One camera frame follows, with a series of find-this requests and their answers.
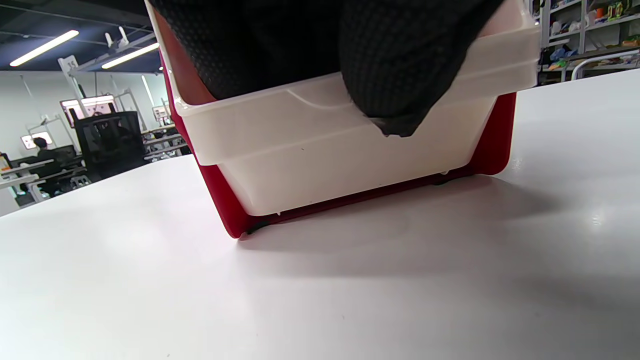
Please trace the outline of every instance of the shelf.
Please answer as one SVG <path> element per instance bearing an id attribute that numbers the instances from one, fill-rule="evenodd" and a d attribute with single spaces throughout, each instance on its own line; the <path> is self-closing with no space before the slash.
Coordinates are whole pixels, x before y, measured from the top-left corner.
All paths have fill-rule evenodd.
<path id="1" fill-rule="evenodd" d="M 562 34 L 554 35 L 552 37 L 549 37 L 549 40 L 553 40 L 555 38 L 570 37 L 572 35 L 580 35 L 580 30 L 574 30 L 574 31 L 570 31 L 568 33 L 562 33 Z"/>
<path id="2" fill-rule="evenodd" d="M 640 15 L 627 16 L 627 17 L 623 17 L 623 18 L 620 18 L 620 19 L 614 20 L 614 21 L 605 21 L 605 22 L 601 22 L 599 24 L 595 24 L 595 25 L 592 25 L 592 26 L 587 26 L 586 27 L 586 31 L 596 30 L 596 29 L 600 29 L 600 28 L 606 28 L 607 26 L 610 26 L 610 25 L 622 24 L 623 22 L 628 22 L 628 21 L 633 21 L 633 20 L 638 20 L 638 19 L 640 19 Z"/>
<path id="3" fill-rule="evenodd" d="M 569 6 L 576 5 L 576 4 L 580 4 L 581 2 L 582 2 L 582 0 L 573 0 L 573 1 L 571 1 L 570 3 L 566 3 L 566 4 L 564 4 L 564 5 L 560 5 L 560 6 L 558 6 L 558 7 L 557 7 L 557 8 L 555 8 L 555 9 L 551 9 L 551 11 L 549 11 L 549 13 L 558 12 L 558 11 L 560 11 L 560 10 L 562 10 L 562 9 L 566 9 L 566 8 L 568 8 Z"/>
<path id="4" fill-rule="evenodd" d="M 598 65 L 596 67 L 583 67 L 582 70 L 583 71 L 590 71 L 590 70 L 630 70 L 630 69 L 638 69 L 640 67 L 640 65 L 637 64 L 615 64 L 615 65 Z M 573 71 L 575 68 L 575 66 L 569 66 L 568 68 L 566 68 L 567 72 L 571 72 Z M 542 67 L 542 69 L 540 70 L 542 72 L 560 72 L 562 71 L 562 68 L 558 68 L 558 69 L 554 69 L 554 70 L 549 70 L 549 66 L 545 65 Z"/>
<path id="5" fill-rule="evenodd" d="M 598 65 L 596 67 L 585 68 L 584 70 L 630 70 L 637 69 L 637 64 L 615 64 L 615 65 Z"/>
<path id="6" fill-rule="evenodd" d="M 564 45 L 564 44 L 568 44 L 568 43 L 569 43 L 569 39 L 566 38 L 566 39 L 550 42 L 549 46 Z"/>
<path id="7" fill-rule="evenodd" d="M 145 146 L 146 145 L 153 145 L 155 143 L 170 142 L 171 140 L 175 140 L 175 139 L 179 139 L 179 138 L 182 138 L 182 135 L 180 135 L 180 134 L 170 135 L 170 136 L 165 136 L 165 137 L 160 138 L 160 139 L 147 140 L 146 142 L 144 142 L 144 144 L 145 144 Z"/>
<path id="8" fill-rule="evenodd" d="M 156 156 L 160 156 L 166 152 L 170 152 L 170 151 L 175 151 L 177 149 L 180 149 L 181 147 L 185 147 L 187 146 L 186 143 L 182 143 L 180 145 L 176 145 L 176 146 L 171 146 L 171 147 L 167 147 L 165 149 L 162 150 L 156 150 L 154 152 L 150 152 L 148 154 L 145 154 L 145 160 L 151 159 L 151 158 L 155 158 Z"/>

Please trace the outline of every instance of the white table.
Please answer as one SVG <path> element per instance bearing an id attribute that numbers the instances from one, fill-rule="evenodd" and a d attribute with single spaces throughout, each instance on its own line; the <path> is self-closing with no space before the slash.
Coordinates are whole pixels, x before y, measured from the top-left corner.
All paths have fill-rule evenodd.
<path id="1" fill-rule="evenodd" d="M 45 160 L 45 161 L 39 161 L 37 163 L 25 165 L 23 167 L 11 168 L 9 170 L 1 171 L 0 172 L 0 177 L 7 176 L 7 175 L 13 175 L 13 174 L 21 174 L 22 176 L 27 176 L 27 175 L 29 175 L 29 171 L 31 171 L 33 169 L 36 169 L 36 168 L 41 168 L 41 167 L 45 166 L 46 164 L 52 163 L 52 162 L 53 162 L 53 160 Z"/>
<path id="2" fill-rule="evenodd" d="M 3 359 L 637 359 L 637 105 L 575 109 L 609 77 L 522 93 L 499 177 L 239 243 L 192 156 L 0 218 Z"/>

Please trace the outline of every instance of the black mesh fabric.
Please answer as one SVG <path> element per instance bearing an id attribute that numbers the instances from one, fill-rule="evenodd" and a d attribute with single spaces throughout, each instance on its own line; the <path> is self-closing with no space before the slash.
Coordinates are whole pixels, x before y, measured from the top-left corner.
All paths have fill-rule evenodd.
<path id="1" fill-rule="evenodd" d="M 150 0 L 217 99 L 332 72 L 410 136 L 503 0 Z"/>

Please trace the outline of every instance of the storage shelf items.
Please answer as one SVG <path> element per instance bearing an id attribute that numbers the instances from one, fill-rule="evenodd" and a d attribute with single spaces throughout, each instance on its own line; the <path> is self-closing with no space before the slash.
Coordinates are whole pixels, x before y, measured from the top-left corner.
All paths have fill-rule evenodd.
<path id="1" fill-rule="evenodd" d="M 605 22 L 601 22 L 599 24 L 587 26 L 586 29 L 587 30 L 595 30 L 595 29 L 600 29 L 600 28 L 606 28 L 607 26 L 622 24 L 624 22 L 629 22 L 629 21 L 638 20 L 638 19 L 640 19 L 640 15 L 632 15 L 632 16 L 627 16 L 627 17 L 621 17 L 620 19 L 617 19 L 617 20 L 605 21 Z"/>
<path id="2" fill-rule="evenodd" d="M 640 14 L 626 15 L 633 13 L 628 11 L 628 6 L 639 5 L 640 1 L 627 0 L 524 0 L 529 11 L 534 14 L 536 24 L 542 27 L 540 44 L 546 52 L 544 66 L 540 67 L 540 72 L 562 72 L 562 81 L 568 73 L 571 77 L 573 68 L 582 59 L 600 56 L 603 52 L 610 53 L 605 60 L 600 60 L 597 66 L 582 68 L 582 71 L 590 71 L 590 74 L 602 74 L 607 71 L 622 71 L 638 68 L 638 55 L 626 56 L 622 59 L 616 53 L 628 53 L 638 47 L 640 40 L 639 33 L 634 33 L 635 25 L 631 22 L 640 20 Z M 594 19 L 597 14 L 604 17 L 611 14 L 613 18 Z M 551 29 L 558 31 L 562 28 L 564 33 L 551 34 Z M 562 46 L 574 51 L 566 61 L 556 63 L 563 67 L 549 71 L 549 55 Z"/>

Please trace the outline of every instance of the monitor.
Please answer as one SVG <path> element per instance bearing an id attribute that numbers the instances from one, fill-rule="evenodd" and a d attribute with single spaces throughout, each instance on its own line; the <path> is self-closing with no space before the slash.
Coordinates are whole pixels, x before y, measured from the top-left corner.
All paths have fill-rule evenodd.
<path id="1" fill-rule="evenodd" d="M 82 104 L 86 109 L 86 113 L 89 116 L 97 116 L 102 114 L 110 114 L 115 112 L 115 100 L 112 95 L 103 95 L 96 97 L 86 97 L 82 99 Z M 62 111 L 65 112 L 67 121 L 71 128 L 75 127 L 74 117 L 71 115 L 73 111 L 77 119 L 84 119 L 84 114 L 78 104 L 78 100 L 64 100 L 60 101 Z"/>
<path id="2" fill-rule="evenodd" d="M 47 143 L 53 143 L 53 140 L 51 140 L 51 136 L 49 136 L 49 133 L 47 131 L 43 131 L 41 133 L 23 136 L 22 144 L 24 145 L 24 147 L 26 147 L 27 149 L 35 149 L 36 144 L 33 143 L 33 138 L 43 138 L 47 141 Z"/>

